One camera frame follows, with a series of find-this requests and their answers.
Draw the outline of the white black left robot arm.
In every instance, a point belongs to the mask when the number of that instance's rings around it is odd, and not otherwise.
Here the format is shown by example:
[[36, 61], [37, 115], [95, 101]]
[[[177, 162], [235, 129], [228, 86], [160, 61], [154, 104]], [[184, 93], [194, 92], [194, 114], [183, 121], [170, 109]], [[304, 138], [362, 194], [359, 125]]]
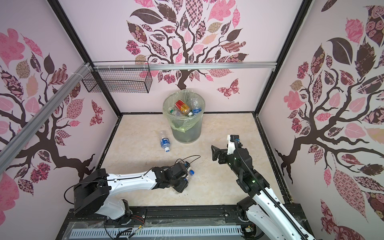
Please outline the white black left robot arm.
[[117, 200], [115, 195], [138, 190], [173, 188], [182, 193], [188, 186], [189, 162], [172, 166], [153, 167], [147, 172], [117, 175], [98, 169], [73, 186], [75, 217], [98, 214], [112, 220], [131, 214], [127, 200]]

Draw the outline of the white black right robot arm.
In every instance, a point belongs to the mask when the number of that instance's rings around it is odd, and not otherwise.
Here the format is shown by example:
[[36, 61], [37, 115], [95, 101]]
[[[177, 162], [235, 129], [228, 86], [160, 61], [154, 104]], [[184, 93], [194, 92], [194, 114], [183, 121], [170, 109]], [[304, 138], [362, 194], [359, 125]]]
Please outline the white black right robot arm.
[[228, 165], [238, 186], [249, 196], [238, 202], [240, 219], [256, 225], [271, 240], [314, 240], [282, 204], [268, 181], [253, 167], [253, 160], [238, 141], [227, 149], [211, 146], [212, 159]]

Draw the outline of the clear bottle blue label front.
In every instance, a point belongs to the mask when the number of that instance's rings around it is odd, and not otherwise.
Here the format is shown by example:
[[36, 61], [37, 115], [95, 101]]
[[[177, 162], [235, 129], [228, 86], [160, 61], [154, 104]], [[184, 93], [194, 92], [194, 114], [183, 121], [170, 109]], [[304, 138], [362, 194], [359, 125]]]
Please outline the clear bottle blue label front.
[[189, 170], [187, 173], [187, 176], [185, 177], [185, 180], [189, 182], [192, 179], [192, 177], [194, 176], [194, 174], [195, 174], [195, 172], [193, 170]]

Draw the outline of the clear bottle blue label white cap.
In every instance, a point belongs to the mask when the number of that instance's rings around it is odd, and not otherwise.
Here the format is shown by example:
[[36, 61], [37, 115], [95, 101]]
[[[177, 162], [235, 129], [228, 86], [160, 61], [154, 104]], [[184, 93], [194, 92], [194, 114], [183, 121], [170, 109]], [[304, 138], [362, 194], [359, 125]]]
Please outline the clear bottle blue label white cap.
[[191, 99], [191, 108], [192, 108], [193, 115], [197, 115], [202, 111], [198, 98]]

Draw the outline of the red gold label bottle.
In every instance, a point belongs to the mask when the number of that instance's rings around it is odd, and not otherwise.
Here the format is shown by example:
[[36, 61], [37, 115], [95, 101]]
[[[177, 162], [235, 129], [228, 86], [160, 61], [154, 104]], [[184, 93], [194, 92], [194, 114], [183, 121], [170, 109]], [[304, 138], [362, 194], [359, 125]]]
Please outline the red gold label bottle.
[[177, 102], [175, 102], [175, 106], [184, 116], [192, 116], [193, 115], [191, 108], [186, 103], [184, 103], [182, 100], [178, 100]]

